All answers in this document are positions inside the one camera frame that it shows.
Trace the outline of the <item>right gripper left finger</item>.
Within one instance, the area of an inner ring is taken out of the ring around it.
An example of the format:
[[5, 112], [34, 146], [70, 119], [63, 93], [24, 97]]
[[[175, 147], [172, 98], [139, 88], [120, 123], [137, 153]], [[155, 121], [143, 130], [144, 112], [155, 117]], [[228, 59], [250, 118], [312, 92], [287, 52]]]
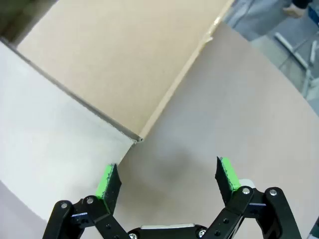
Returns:
[[121, 185], [117, 165], [107, 165], [94, 195], [75, 204], [67, 200], [55, 203], [42, 239], [80, 239], [89, 227], [96, 228], [103, 239], [130, 239], [114, 218]]

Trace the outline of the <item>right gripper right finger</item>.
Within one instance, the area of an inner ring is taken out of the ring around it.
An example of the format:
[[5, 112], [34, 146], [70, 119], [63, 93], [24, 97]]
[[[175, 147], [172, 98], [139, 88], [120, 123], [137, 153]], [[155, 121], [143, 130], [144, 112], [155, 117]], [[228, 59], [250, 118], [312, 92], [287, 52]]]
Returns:
[[206, 239], [234, 239], [242, 222], [255, 219], [263, 239], [302, 239], [281, 188], [265, 192], [242, 185], [225, 157], [217, 158], [215, 179], [225, 207], [206, 231]]

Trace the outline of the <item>brown cardboard box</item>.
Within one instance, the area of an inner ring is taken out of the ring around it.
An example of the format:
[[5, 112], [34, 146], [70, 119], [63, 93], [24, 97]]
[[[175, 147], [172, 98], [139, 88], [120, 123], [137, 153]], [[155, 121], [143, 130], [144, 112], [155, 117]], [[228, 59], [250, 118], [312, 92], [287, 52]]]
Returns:
[[48, 220], [149, 133], [233, 0], [58, 0], [0, 42], [0, 181]]

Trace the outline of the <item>person's left hand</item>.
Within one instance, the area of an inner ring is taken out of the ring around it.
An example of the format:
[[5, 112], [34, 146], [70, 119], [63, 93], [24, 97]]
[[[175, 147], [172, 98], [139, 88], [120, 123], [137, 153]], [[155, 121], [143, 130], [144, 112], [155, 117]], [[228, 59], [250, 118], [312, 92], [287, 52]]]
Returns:
[[289, 7], [283, 8], [283, 12], [290, 17], [300, 18], [304, 15], [305, 9], [298, 8], [295, 6], [289, 6]]

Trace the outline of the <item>white tag on right gripper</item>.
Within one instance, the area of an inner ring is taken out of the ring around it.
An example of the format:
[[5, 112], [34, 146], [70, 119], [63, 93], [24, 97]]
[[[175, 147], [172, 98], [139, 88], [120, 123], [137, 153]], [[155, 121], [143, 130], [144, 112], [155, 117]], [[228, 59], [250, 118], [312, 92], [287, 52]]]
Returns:
[[252, 189], [256, 188], [255, 184], [250, 179], [240, 179], [239, 183], [241, 184], [241, 186], [250, 187]]

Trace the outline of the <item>white metal frame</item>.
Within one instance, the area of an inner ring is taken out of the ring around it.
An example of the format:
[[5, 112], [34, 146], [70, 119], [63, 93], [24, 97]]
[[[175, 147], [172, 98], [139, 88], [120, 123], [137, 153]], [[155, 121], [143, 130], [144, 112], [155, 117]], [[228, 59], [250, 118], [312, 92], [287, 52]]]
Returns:
[[311, 67], [315, 65], [316, 55], [318, 52], [319, 56], [319, 42], [314, 40], [311, 44], [310, 55], [308, 61], [306, 61], [301, 54], [298, 53], [298, 48], [302, 45], [300, 44], [298, 47], [293, 47], [287, 39], [285, 39], [279, 32], [276, 32], [274, 35], [275, 39], [289, 52], [291, 56], [300, 64], [300, 66], [305, 70], [305, 79], [303, 82], [303, 87], [301, 94], [307, 100], [315, 99], [314, 95], [311, 95], [311, 90], [319, 91], [319, 77], [315, 78], [312, 75]]

